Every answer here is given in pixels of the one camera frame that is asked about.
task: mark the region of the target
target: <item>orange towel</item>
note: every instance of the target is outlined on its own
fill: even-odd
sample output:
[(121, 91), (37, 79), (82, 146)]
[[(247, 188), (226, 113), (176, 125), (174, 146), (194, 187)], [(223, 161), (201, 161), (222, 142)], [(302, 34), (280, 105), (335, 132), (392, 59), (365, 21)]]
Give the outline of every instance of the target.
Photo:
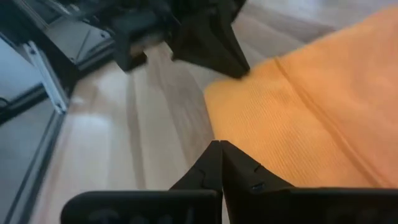
[(297, 186), (398, 187), (398, 7), (205, 92), (227, 139)]

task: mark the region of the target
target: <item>wooden floor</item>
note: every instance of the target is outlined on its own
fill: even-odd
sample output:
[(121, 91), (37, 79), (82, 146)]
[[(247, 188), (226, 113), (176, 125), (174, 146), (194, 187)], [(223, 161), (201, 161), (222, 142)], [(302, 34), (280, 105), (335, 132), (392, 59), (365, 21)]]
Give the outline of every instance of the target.
[[(253, 66), (394, 1), (249, 0), (233, 27)], [(147, 54), (144, 68), (109, 63), (78, 84), (31, 223), (57, 223), (89, 190), (168, 189), (213, 139), (203, 90), (225, 77), (172, 63), (165, 44)]]

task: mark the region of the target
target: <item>towel seam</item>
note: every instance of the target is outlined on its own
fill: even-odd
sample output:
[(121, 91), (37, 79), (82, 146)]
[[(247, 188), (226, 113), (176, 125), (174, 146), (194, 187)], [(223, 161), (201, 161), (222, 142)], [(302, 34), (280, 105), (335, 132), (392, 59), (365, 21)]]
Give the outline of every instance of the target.
[[(346, 155), (346, 157), (353, 163), (353, 165), (364, 176), (364, 178), (375, 187), (383, 186), (379, 180), (382, 180), (383, 182), (388, 184), (388, 187), (392, 187), (393, 184), (390, 183), (386, 178), (384, 178), (377, 171), (377, 169), (372, 166), (370, 162), (368, 162), (368, 160), (366, 160), (357, 152), (352, 144), (349, 143), (347, 137), (338, 129), (336, 123), (319, 105), (315, 103), (312, 97), (300, 85), (294, 83), (290, 79), (289, 74), (284, 69), (281, 60), (279, 58), (275, 58), (274, 60), (281, 74), (286, 78), (286, 80), (292, 85), (292, 88), (297, 92), (298, 97), (304, 102), (306, 107), (317, 117), (319, 122), (324, 125), (325, 129), (329, 132), (335, 142), (340, 146), (340, 148), (342, 148), (344, 155)], [(377, 175), (379, 177), (379, 180), (375, 178), (373, 174)]]

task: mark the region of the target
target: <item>orange microfiber cloth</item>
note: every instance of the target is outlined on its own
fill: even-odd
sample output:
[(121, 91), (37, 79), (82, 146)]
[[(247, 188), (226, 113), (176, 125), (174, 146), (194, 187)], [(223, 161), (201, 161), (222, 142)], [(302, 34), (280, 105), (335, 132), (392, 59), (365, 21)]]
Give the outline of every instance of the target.
[(398, 8), (205, 91), (215, 138), (296, 186), (398, 187)]

